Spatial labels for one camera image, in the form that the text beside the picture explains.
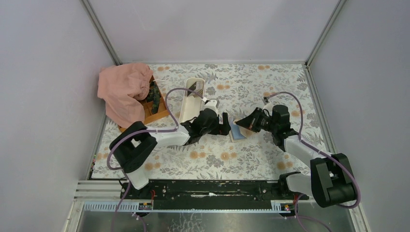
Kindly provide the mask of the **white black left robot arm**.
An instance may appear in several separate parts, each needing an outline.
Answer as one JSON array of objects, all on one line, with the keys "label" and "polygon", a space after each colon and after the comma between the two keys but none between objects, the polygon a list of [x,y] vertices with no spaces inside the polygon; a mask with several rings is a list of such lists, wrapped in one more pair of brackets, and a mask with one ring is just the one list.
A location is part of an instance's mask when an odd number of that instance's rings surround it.
[{"label": "white black left robot arm", "polygon": [[120,170],[132,184],[132,193],[143,199],[150,192],[149,178],[143,165],[156,147],[191,145],[199,142],[204,135],[226,136],[230,130],[228,114],[222,113],[220,123],[219,115],[209,108],[180,123],[177,128],[152,128],[137,121],[111,142],[110,155],[115,157]]}]

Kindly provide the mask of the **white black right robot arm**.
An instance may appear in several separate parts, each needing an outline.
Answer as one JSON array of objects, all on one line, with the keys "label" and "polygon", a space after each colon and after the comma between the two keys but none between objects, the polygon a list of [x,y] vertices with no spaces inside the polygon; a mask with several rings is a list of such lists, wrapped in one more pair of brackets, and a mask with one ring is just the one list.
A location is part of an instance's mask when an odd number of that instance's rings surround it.
[{"label": "white black right robot arm", "polygon": [[236,125],[252,132],[270,132],[277,147],[310,168],[309,175],[301,172],[280,175],[277,192],[281,198],[289,199],[295,193],[303,193],[313,197],[323,208],[332,205],[348,208],[348,202],[354,202],[351,205],[354,208],[359,204],[361,193],[347,156],[342,153],[329,155],[302,139],[291,126],[288,107],[275,105],[270,113],[266,108],[257,107]]}]

